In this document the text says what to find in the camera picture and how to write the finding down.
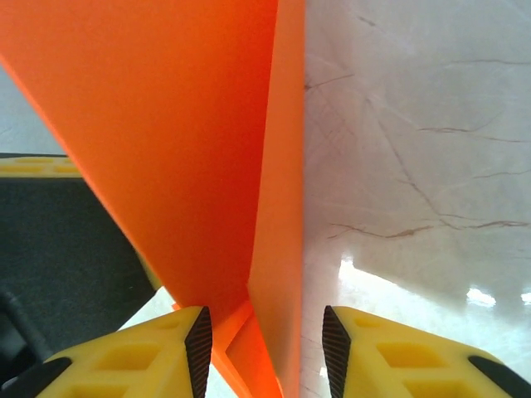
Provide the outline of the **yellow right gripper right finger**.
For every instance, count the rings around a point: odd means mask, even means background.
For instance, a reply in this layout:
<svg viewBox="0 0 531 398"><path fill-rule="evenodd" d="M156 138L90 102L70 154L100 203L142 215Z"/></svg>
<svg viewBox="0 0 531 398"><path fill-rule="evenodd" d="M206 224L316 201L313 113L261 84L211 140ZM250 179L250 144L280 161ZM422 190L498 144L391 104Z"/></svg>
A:
<svg viewBox="0 0 531 398"><path fill-rule="evenodd" d="M332 398L531 398L531 383L488 352L344 306L326 306Z"/></svg>

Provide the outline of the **orange paper sheet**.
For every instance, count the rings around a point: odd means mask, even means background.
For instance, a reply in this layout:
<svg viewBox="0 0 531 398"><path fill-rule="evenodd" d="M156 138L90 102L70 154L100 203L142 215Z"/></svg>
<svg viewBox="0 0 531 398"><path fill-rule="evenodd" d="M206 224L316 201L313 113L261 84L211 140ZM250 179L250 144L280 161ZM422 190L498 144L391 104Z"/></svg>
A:
<svg viewBox="0 0 531 398"><path fill-rule="evenodd" d="M299 398L304 0L0 0L0 63L229 386Z"/></svg>

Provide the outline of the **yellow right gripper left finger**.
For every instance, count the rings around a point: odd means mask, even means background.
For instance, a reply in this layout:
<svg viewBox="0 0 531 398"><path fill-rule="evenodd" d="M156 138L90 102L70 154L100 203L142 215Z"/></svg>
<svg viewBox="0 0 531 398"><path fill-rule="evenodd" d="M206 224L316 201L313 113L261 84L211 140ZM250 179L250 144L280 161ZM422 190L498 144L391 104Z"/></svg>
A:
<svg viewBox="0 0 531 398"><path fill-rule="evenodd" d="M56 353L6 398L205 398L211 355L209 309L186 307Z"/></svg>

